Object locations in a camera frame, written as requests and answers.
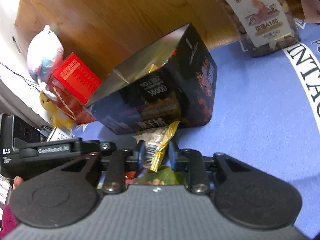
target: glass jar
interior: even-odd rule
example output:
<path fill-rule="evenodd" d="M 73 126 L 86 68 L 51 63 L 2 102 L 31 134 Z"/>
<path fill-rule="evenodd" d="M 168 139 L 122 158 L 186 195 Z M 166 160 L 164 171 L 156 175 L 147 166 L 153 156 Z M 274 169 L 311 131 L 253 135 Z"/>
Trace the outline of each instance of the glass jar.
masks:
<path fill-rule="evenodd" d="M 296 44 L 300 36 L 285 0 L 216 0 L 253 57 Z"/>

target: red fabric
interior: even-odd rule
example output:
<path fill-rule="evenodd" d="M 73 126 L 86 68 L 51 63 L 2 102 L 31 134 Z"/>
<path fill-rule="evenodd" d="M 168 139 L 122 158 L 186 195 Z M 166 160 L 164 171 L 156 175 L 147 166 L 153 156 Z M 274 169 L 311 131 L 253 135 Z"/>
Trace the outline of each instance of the red fabric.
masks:
<path fill-rule="evenodd" d="M 0 238 L 5 237 L 8 233 L 14 230 L 18 226 L 18 222 L 13 216 L 9 205 L 6 205 L 2 214 L 2 231 L 0 232 Z"/>

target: barcode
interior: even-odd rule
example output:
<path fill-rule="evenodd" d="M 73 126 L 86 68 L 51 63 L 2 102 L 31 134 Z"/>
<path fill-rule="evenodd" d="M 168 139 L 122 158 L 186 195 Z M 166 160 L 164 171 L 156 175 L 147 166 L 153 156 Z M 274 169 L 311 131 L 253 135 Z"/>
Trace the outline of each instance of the barcode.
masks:
<path fill-rule="evenodd" d="M 158 152 L 158 146 L 149 144 L 148 149 L 146 151 L 146 155 L 144 157 L 144 165 L 150 166 L 152 164 L 152 161 L 154 157 L 156 156 L 156 153 Z"/>

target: gold snack packet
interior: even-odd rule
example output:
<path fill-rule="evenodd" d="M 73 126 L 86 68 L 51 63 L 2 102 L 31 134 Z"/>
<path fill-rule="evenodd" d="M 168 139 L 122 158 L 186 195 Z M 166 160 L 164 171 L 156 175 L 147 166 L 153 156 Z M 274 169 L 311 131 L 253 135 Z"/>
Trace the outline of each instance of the gold snack packet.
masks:
<path fill-rule="evenodd" d="M 149 74 L 149 73 L 151 73 L 151 72 L 153 72 L 153 71 L 155 71 L 157 69 L 158 69 L 158 67 L 155 64 L 152 63 L 151 66 L 150 66 L 150 69 L 147 72 L 147 74 Z"/>
<path fill-rule="evenodd" d="M 142 163 L 144 168 L 157 171 L 163 160 L 165 150 L 169 141 L 174 136 L 179 121 L 168 126 L 151 128 L 137 133 L 136 140 L 144 140 L 146 143 L 146 154 Z"/>

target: screw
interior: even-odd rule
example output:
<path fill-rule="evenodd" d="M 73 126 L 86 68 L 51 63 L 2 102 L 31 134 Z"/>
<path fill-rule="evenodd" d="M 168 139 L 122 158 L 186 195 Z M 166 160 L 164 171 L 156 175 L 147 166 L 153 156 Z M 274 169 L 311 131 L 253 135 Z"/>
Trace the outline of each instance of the screw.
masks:
<path fill-rule="evenodd" d="M 196 193 L 203 193 L 208 189 L 208 187 L 205 184 L 199 183 L 197 185 L 194 185 L 192 187 L 192 191 Z"/>
<path fill-rule="evenodd" d="M 115 182 L 108 183 L 104 186 L 107 191 L 116 191 L 119 187 L 119 184 Z"/>

